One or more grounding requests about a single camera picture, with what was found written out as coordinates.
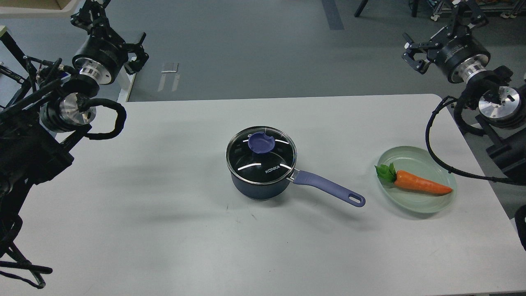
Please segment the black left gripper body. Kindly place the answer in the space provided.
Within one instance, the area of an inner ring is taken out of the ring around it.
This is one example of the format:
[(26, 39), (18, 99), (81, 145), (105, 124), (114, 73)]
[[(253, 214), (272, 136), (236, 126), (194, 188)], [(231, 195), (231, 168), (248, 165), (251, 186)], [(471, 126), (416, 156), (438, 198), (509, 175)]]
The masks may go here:
[(128, 75), (135, 74), (129, 53), (130, 46), (125, 42), (90, 35), (72, 58), (72, 63), (81, 75), (106, 86), (115, 82), (121, 70)]

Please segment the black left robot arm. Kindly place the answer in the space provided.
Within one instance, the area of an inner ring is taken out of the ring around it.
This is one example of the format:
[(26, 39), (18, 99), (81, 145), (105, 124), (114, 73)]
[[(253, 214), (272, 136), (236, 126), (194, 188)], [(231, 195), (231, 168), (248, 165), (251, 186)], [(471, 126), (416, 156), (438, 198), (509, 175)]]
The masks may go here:
[(17, 274), (4, 277), (21, 280), (36, 289), (46, 283), (49, 267), (32, 264), (15, 245), (23, 221), (19, 214), (34, 185), (52, 180), (72, 165), (72, 148), (81, 139), (109, 140), (124, 129), (126, 110), (120, 103), (97, 97), (100, 86), (116, 81), (124, 70), (141, 71), (149, 59), (143, 48), (146, 34), (136, 43), (126, 42), (111, 28), (106, 15), (108, 0), (87, 0), (71, 15), (71, 23), (87, 33), (87, 39), (72, 58), (72, 65), (27, 56), (5, 28), (1, 42), (25, 69), (23, 77), (6, 66), (2, 75), (20, 88), (0, 116), (1, 268), (29, 271), (34, 281)]

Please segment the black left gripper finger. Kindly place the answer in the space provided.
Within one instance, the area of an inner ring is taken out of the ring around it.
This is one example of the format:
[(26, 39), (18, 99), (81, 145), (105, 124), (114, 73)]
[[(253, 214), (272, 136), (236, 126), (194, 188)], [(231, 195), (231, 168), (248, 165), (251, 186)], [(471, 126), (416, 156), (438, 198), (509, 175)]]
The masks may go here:
[(126, 51), (143, 51), (143, 41), (146, 39), (146, 33), (143, 32), (135, 43), (126, 43)]
[(125, 62), (125, 71), (128, 75), (139, 73), (150, 58), (143, 49), (137, 49), (133, 53), (135, 54), (135, 60)]

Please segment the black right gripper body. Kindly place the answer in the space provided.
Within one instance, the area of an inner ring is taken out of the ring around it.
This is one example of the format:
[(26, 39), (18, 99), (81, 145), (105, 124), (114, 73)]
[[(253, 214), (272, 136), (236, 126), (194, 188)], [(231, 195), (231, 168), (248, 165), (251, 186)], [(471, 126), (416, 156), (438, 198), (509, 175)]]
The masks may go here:
[(445, 75), (449, 83), (468, 83), (475, 75), (486, 71), (490, 53), (473, 36), (457, 37), (437, 49), (428, 51), (427, 59)]

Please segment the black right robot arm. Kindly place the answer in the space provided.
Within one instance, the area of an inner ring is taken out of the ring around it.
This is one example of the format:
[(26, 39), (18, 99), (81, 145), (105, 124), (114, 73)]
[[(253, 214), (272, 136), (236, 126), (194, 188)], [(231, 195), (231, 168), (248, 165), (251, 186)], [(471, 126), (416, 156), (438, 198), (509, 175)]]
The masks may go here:
[[(415, 42), (404, 33), (402, 58), (417, 72), (426, 73), (435, 64), (450, 83), (466, 83), (459, 98), (447, 96), (432, 112), (426, 125), (426, 147), (430, 157), (448, 173), (493, 183), (523, 187), (526, 179), (525, 86), (509, 84), (513, 76), (507, 66), (487, 69), (490, 53), (472, 31), (488, 24), (475, 0), (450, 2), (449, 23), (426, 42)], [(429, 135), (441, 109), (453, 104), (453, 119), (464, 133), (487, 136), (492, 146), (485, 151), (505, 175), (478, 176), (458, 170), (439, 159), (431, 148)]]

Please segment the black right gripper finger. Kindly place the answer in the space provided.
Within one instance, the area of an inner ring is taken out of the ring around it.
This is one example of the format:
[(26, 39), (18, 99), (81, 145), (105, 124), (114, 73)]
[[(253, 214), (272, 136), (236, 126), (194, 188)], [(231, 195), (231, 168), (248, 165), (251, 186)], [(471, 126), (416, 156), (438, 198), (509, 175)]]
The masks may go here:
[(402, 58), (415, 71), (425, 74), (429, 66), (435, 63), (438, 52), (439, 49), (406, 49)]
[(429, 48), (429, 41), (424, 41), (424, 42), (415, 42), (413, 40), (413, 38), (407, 33), (407, 32), (403, 32), (402, 33), (402, 36), (404, 38), (404, 40), (406, 41), (406, 45), (404, 46), (405, 49), (409, 50), (409, 49), (412, 49), (412, 50), (417, 50), (417, 49), (428, 49)]

